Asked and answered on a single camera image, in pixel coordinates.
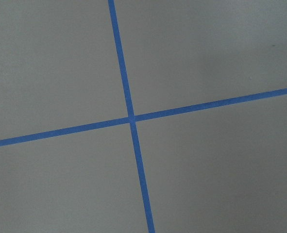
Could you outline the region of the blue tape strip lengthwise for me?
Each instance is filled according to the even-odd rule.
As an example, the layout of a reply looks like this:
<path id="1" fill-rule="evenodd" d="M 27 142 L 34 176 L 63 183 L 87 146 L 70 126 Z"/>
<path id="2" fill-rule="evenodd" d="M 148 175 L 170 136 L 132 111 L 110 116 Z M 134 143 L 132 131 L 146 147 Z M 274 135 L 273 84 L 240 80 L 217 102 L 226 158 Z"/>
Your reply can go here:
<path id="1" fill-rule="evenodd" d="M 126 64 L 124 60 L 123 47 L 122 47 L 120 31 L 119 31 L 119 26 L 118 26 L 118 18 L 117 18 L 117 13 L 116 13 L 116 8 L 115 8 L 115 2 L 113 0 L 109 0 L 108 6 L 109 6 L 109 11 L 110 11 L 110 18 L 111 18 L 112 29 L 113 29 L 113 34 L 114 34 L 114 41 L 115 41 L 115 46 L 116 46 L 116 51 L 117 51 L 119 70 L 120 70 L 120 75 L 121 75 L 121 80 L 122 80 L 124 98 L 125 98 L 125 103 L 126 103 L 126 108 L 127 108 L 128 121 L 129 121 L 131 136 L 132 136 L 136 167 L 137 167 L 138 178 L 139 178 L 139 183 L 140 183 L 141 195 L 143 199 L 148 232 L 154 233 L 155 226 L 153 222 L 153 216 L 152 216 L 149 192 L 148 192 L 148 187 L 147 187 L 147 182 L 146 182 L 144 164 L 143 164 L 140 142 L 139 142 L 137 127 L 136 127 L 131 90 L 129 86 L 127 69 L 126 69 Z"/>

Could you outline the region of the blue tape strip crosswise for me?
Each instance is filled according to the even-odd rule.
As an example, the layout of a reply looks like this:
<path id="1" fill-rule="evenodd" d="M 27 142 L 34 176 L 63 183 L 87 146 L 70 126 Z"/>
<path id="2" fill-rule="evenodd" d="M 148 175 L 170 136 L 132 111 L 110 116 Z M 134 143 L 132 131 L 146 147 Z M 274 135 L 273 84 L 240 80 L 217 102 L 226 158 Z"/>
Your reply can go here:
<path id="1" fill-rule="evenodd" d="M 226 106 L 226 105 L 255 101 L 255 100 L 260 100 L 260 99 L 273 98 L 273 97 L 283 96 L 283 95 L 287 95 L 287 88 L 274 90 L 274 91 L 268 91 L 268 92 L 262 92 L 262 93 L 257 93 L 257 94 L 251 94 L 251 95 L 246 95 L 242 97 L 217 100 L 217 101 L 212 101 L 212 102 L 207 102 L 207 103 L 201 103 L 201 104 L 195 104 L 195 105 L 190 105 L 190 106 L 185 106 L 185 107 L 179 107 L 179 108 L 174 108 L 174 109 L 141 114 L 141 115 L 135 116 L 135 121 L 138 122 L 138 121 L 145 121 L 145 120 L 150 120 L 150 119 L 155 119 L 155 118 L 168 117 L 168 116 L 179 115 L 179 114 L 184 114 L 184 113 L 189 113 L 189 112 L 196 112 L 196 111 L 201 111 L 201 110 L 206 110 L 206 109 L 211 109 L 211 108 L 217 108 L 217 107 Z M 19 144 L 19 143 L 25 143 L 29 141 L 36 141 L 36 140 L 46 139 L 46 138 L 51 138 L 51 137 L 57 137 L 57 136 L 62 136 L 62 135 L 67 135 L 67 134 L 80 133 L 80 132 L 85 132 L 85 131 L 90 131 L 90 130 L 95 130 L 95 129 L 107 128 L 111 126 L 127 124 L 129 122 L 130 122 L 129 119 L 124 117 L 124 118 L 117 118 L 117 119 L 101 121 L 101 122 L 85 124 L 85 125 L 79 125 L 79 126 L 74 126 L 74 127 L 64 128 L 64 129 L 58 129 L 58 130 L 53 130 L 53 131 L 47 131 L 47 132 L 42 132 L 42 133 L 35 133 L 35 134 L 29 134 L 29 135 L 18 136 L 18 137 L 13 137 L 13 138 L 7 138 L 7 139 L 0 140 L 0 147 L 13 145 L 13 144 Z"/>

